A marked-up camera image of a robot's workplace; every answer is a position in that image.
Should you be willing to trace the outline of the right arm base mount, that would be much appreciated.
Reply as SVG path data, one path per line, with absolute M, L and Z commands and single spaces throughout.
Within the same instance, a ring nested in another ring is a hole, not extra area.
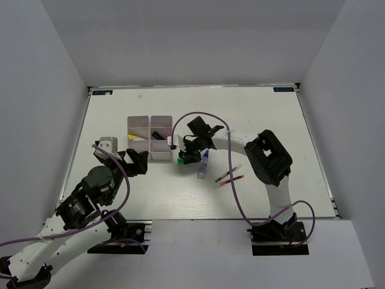
M 269 226 L 247 229 L 251 237 L 253 256 L 300 256 L 309 255 L 306 242 L 298 245 L 306 238 L 303 222 L 296 222 L 288 233 L 282 237 Z

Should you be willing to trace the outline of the red ink pen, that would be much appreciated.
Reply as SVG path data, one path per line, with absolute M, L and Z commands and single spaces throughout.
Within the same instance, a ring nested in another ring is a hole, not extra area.
M 242 179 L 242 178 L 244 178 L 245 177 L 245 175 L 239 175 L 239 176 L 236 176 L 236 177 L 234 177 L 233 178 L 233 181 L 237 181 L 237 180 L 240 180 L 240 179 Z M 216 189 L 218 189 L 218 188 L 220 188 L 220 187 L 223 187 L 223 186 L 225 186 L 225 185 L 227 185 L 227 184 L 231 184 L 232 183 L 232 181 L 229 179 L 229 180 L 226 180 L 226 181 L 222 181 L 222 182 L 219 182 L 219 183 L 217 183 L 215 186 L 214 186 L 214 189 L 216 190 Z

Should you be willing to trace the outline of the green ink pen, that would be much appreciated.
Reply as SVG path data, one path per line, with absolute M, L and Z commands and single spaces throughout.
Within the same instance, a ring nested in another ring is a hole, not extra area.
M 217 178 L 215 180 L 215 183 L 219 183 L 222 179 L 224 179 L 225 177 L 229 176 L 231 172 L 235 172 L 235 171 L 239 170 L 240 168 L 242 168 L 242 164 L 239 164 L 239 165 L 231 168 L 228 172 L 226 172 L 225 174 L 223 174 L 219 178 Z

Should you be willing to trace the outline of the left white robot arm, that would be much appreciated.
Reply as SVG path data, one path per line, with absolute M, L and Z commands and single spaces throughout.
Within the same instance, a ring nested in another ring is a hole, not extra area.
M 118 208 L 108 210 L 122 182 L 147 172 L 148 153 L 96 148 L 100 165 L 92 168 L 71 195 L 46 220 L 36 237 L 13 256 L 1 258 L 7 288 L 45 288 L 62 267 L 94 246 L 143 246 L 143 223 L 130 223 Z

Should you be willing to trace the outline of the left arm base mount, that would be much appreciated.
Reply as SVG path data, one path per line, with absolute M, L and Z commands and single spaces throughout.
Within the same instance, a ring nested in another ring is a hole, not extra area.
M 88 254 L 144 255 L 150 245 L 152 221 L 127 221 L 112 239 L 103 241 L 87 251 Z

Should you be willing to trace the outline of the pink highlighter marker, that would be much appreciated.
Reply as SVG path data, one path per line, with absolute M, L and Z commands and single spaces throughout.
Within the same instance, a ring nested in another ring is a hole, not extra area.
M 155 140 L 165 140 L 165 138 L 160 133 L 158 133 L 157 131 L 152 132 L 152 137 Z

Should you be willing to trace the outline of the blue cap spray bottle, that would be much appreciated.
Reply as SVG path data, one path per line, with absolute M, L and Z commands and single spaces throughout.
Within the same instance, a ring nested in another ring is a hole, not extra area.
M 199 170 L 197 172 L 198 179 L 205 179 L 206 171 L 208 168 L 208 162 L 209 162 L 209 150 L 207 149 L 207 150 L 205 150 L 205 152 L 201 158 L 200 167 L 199 167 Z

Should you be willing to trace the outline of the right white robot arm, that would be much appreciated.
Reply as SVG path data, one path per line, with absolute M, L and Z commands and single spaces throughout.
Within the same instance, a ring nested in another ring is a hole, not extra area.
M 270 240 L 285 240 L 294 231 L 297 215 L 292 207 L 289 194 L 289 174 L 292 157 L 275 134 L 266 129 L 259 134 L 232 131 L 226 122 L 211 127 L 197 113 L 187 126 L 190 135 L 181 137 L 172 133 L 168 137 L 171 149 L 179 149 L 179 158 L 184 164 L 198 163 L 201 153 L 207 149 L 226 150 L 229 155 L 245 155 L 254 174 L 266 188 L 270 213 L 263 222 L 246 222 L 251 234 L 260 234 Z

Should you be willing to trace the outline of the yellow cap pen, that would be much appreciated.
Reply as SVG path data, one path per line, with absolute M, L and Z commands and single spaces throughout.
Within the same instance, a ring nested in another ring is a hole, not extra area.
M 137 135 L 128 135 L 128 141 L 149 141 L 147 138 L 139 137 Z

